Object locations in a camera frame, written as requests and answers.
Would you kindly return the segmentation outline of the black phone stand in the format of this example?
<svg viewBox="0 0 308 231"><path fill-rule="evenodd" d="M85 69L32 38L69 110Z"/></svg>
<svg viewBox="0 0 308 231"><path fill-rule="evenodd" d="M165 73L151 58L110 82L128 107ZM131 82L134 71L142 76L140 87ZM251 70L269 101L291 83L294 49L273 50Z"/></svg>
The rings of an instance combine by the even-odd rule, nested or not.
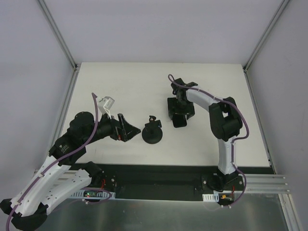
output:
<svg viewBox="0 0 308 231"><path fill-rule="evenodd" d="M149 116L149 122L142 130L142 138L148 144L157 144L163 137L162 124L154 115Z"/></svg>

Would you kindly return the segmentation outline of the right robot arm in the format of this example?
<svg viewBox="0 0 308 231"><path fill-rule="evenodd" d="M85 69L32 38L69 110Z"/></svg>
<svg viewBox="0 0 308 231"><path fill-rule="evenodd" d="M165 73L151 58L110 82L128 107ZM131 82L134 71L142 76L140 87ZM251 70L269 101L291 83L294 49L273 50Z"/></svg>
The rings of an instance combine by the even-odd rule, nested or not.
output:
<svg viewBox="0 0 308 231"><path fill-rule="evenodd" d="M209 112L210 128L218 140L218 169L210 176L207 186L218 192L229 189L238 177L234 160L234 140L243 127L241 115L238 112L234 98L219 99L206 93L195 82L184 83L181 78L171 81L174 98L167 99L168 115L175 128L187 126L187 120L195 115L194 105Z"/></svg>

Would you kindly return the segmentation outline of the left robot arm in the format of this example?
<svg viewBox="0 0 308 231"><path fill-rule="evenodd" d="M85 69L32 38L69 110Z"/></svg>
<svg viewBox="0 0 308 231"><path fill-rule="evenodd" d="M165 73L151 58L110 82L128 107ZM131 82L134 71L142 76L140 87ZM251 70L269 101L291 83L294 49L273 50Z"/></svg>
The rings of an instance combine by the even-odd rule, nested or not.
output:
<svg viewBox="0 0 308 231"><path fill-rule="evenodd" d="M86 153L86 146L110 137L127 142L141 130L129 124L122 114L118 119L104 114L95 123L93 114L80 112L70 122L66 133L56 140L45 162L30 183L14 198L4 199L1 210L8 215L6 230L13 224L18 230L34 231L64 200L85 187L103 191L105 175L92 161L82 167L65 182L54 187L55 181Z"/></svg>

